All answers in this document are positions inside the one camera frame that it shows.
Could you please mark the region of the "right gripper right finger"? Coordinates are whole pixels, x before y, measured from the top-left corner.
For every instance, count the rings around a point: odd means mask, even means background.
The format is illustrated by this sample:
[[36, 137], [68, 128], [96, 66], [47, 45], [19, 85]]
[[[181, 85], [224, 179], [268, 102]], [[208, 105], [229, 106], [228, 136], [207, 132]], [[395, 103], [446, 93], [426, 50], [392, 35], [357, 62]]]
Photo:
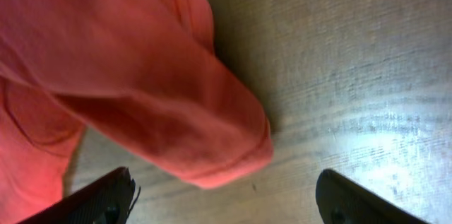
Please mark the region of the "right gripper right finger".
[[325, 224], [427, 224], [332, 169], [319, 175], [315, 198]]

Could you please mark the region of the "orange FRAM t-shirt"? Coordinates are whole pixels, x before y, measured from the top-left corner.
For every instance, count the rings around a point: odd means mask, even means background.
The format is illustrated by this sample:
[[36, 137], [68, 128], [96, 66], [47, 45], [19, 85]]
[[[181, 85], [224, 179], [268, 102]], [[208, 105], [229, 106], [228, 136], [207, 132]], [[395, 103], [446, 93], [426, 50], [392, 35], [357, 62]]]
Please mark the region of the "orange FRAM t-shirt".
[[58, 202], [87, 126], [210, 189], [267, 165], [270, 125], [215, 56], [207, 0], [1, 0], [1, 222]]

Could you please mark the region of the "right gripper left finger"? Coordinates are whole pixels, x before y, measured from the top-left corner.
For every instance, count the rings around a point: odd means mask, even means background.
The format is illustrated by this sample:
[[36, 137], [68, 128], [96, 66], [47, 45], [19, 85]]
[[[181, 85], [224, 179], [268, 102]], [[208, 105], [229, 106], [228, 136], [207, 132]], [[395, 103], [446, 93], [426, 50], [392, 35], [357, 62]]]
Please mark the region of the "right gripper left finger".
[[126, 224], [140, 194], [129, 169], [118, 167], [19, 224]]

